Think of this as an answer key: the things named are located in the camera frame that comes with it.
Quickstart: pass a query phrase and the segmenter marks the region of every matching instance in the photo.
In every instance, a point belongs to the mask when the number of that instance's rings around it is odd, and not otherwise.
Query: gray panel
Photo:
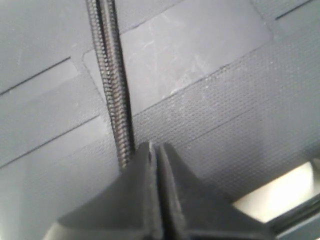
[[[75,46],[92,48],[84,1],[1,1],[0,32],[0,93],[68,58]]]
[[[237,199],[319,154],[320,21],[248,54],[134,117]]]
[[[252,0],[275,39],[289,36],[320,18],[319,0]]]
[[[2,168],[1,239],[41,239],[57,218],[101,192],[119,173],[112,141],[97,117]]]
[[[64,82],[75,78],[77,75],[78,71],[70,58],[59,62],[1,94],[0,112],[3,115],[5,112],[26,104],[42,94],[57,88]]]
[[[279,240],[316,240],[320,237],[320,213],[278,236]]]
[[[102,109],[94,84],[76,77],[26,105],[6,111],[0,115],[0,166],[96,117],[105,111]]]
[[[115,0],[118,25],[124,33],[169,9],[182,0]]]
[[[252,0],[256,8],[268,20],[275,20],[310,0]]]
[[[141,112],[269,39],[269,30],[248,1],[177,4],[121,35],[132,112]]]
[[[320,0],[313,0],[279,18],[278,24],[289,35],[320,18]]]

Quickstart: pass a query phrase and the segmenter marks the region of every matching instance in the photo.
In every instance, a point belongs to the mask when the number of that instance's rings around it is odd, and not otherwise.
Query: gray fabric
[[[127,68],[138,57],[128,70],[137,143],[173,143],[230,199],[319,154],[319,0],[275,20],[294,2],[118,0]],[[85,1],[0,6],[0,238],[34,240],[108,186],[118,163]],[[155,63],[161,72],[143,75]]]
[[[140,142],[171,142],[232,199],[320,143],[320,22],[274,41],[134,118]]]

